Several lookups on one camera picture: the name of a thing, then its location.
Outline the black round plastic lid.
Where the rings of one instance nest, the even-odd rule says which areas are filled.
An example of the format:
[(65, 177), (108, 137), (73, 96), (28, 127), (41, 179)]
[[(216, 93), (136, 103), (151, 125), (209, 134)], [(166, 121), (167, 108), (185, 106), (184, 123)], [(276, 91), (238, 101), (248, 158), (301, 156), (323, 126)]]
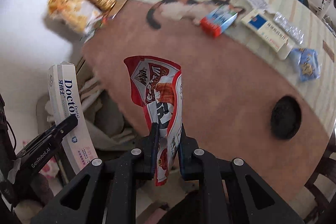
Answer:
[(301, 122), (302, 111), (294, 97), (283, 96), (276, 102), (270, 118), (270, 129), (276, 138), (291, 139), (299, 131)]

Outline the grey upholstered chair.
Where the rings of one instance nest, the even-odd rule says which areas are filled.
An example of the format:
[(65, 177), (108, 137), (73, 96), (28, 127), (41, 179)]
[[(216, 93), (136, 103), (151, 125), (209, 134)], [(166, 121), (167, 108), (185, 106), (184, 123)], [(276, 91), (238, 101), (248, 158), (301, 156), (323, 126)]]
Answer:
[(138, 134), (96, 77), (84, 83), (79, 96), (87, 128), (97, 150), (126, 151), (134, 147)]

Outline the red white snack wrapper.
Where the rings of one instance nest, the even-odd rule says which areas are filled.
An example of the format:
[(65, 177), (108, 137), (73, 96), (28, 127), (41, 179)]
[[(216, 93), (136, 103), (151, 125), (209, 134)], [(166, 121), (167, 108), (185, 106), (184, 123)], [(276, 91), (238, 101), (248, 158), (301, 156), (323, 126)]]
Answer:
[(131, 56), (124, 63), (130, 77), (131, 100), (143, 108), (148, 127), (158, 125), (155, 184), (161, 186), (167, 182), (181, 139), (181, 66), (154, 56)]

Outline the yellow snack bag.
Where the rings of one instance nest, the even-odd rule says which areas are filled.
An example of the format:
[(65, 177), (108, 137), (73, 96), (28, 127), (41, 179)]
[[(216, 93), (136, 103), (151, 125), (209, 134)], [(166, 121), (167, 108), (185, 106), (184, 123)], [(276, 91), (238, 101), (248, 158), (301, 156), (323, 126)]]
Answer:
[(88, 35), (102, 18), (102, 12), (88, 0), (49, 0), (48, 15), (82, 35)]

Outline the white blue medicine box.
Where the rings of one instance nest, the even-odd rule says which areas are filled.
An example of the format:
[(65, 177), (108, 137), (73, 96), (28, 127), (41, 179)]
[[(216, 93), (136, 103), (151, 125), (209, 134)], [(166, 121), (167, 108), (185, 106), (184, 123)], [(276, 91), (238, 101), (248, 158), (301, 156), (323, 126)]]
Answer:
[(285, 60), (294, 47), (291, 38), (265, 14), (252, 10), (240, 22), (272, 48), (280, 60)]

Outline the light blue cartoon packet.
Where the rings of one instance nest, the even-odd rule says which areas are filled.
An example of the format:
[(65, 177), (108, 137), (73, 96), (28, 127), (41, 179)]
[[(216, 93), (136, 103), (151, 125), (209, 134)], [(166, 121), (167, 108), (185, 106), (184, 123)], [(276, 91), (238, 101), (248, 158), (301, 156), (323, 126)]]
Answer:
[(310, 48), (294, 48), (289, 58), (301, 82), (319, 79), (321, 75), (318, 53)]

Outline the silver blister pill pack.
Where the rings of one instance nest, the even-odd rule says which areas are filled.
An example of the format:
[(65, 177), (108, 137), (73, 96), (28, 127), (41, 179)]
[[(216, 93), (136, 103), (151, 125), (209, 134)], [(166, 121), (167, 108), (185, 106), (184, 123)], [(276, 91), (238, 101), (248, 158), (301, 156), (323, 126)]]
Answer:
[(276, 12), (273, 21), (299, 46), (303, 45), (304, 33), (290, 22), (284, 15)]

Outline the white pink toothpaste box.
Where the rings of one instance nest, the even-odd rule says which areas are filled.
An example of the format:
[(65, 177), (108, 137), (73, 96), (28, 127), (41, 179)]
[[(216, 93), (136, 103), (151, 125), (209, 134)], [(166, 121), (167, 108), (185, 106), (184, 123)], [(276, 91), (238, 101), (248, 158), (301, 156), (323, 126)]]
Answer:
[(69, 116), (77, 118), (77, 126), (62, 141), (62, 146), (75, 173), (97, 157), (82, 110), (75, 66), (68, 62), (52, 65), (48, 72), (49, 96), (56, 124)]

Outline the blue red small carton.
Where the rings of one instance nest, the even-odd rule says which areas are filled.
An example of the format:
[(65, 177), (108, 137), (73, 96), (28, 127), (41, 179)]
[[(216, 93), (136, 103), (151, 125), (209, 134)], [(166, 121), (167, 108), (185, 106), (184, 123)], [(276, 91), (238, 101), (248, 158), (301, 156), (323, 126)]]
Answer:
[(217, 38), (220, 36), (238, 17), (238, 13), (230, 5), (221, 5), (211, 11), (200, 21), (202, 30)]

